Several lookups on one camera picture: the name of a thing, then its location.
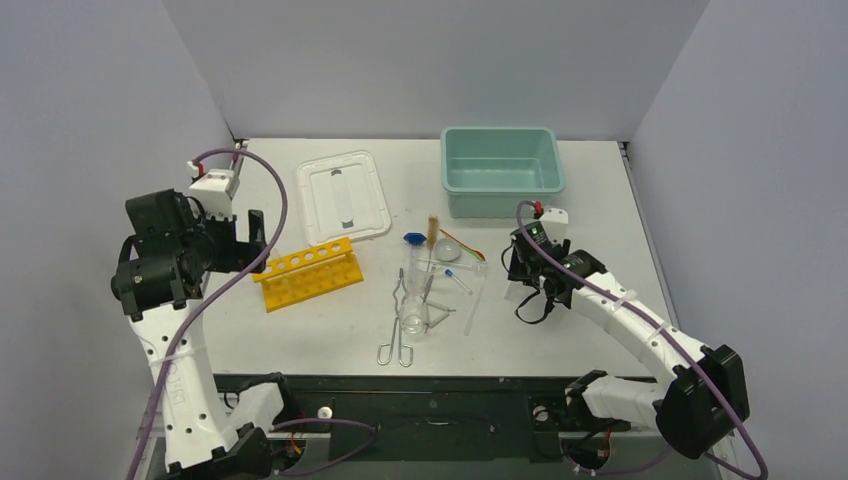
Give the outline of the yellow test tube rack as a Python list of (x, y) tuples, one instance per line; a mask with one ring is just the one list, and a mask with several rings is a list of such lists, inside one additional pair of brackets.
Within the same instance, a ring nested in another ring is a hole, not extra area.
[(270, 259), (253, 273), (267, 313), (364, 281), (351, 241), (342, 237)]

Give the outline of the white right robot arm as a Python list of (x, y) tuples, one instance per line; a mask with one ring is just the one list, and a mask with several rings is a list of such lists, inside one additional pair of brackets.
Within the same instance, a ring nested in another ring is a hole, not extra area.
[(712, 348), (665, 321), (625, 289), (597, 258), (551, 241), (541, 221), (511, 235), (508, 278), (589, 319), (649, 373), (650, 383), (592, 370), (565, 389), (564, 413), (592, 430), (608, 421), (655, 430), (679, 454), (698, 459), (750, 415), (741, 357)]

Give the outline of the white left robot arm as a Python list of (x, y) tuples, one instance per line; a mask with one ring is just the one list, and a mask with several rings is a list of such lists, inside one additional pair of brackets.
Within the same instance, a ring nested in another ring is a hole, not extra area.
[(262, 479), (272, 460), (267, 431), (298, 416), (283, 378), (268, 374), (249, 386), (231, 414), (219, 398), (202, 315), (268, 257), (263, 214), (248, 213), (248, 239), (236, 237), (230, 193), (192, 187), (126, 202), (133, 227), (119, 252), (111, 290), (138, 338), (154, 380), (142, 432), (127, 471), (142, 463), (153, 421), (165, 427), (168, 479)]

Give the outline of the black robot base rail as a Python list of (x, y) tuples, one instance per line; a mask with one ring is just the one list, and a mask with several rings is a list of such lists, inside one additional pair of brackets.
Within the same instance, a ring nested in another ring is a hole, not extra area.
[(551, 463), (569, 455), (599, 466), (610, 435), (628, 425), (580, 428), (568, 418), (569, 377), (425, 377), (290, 375), (283, 427), (271, 439), (290, 454), (318, 440), (330, 459)]

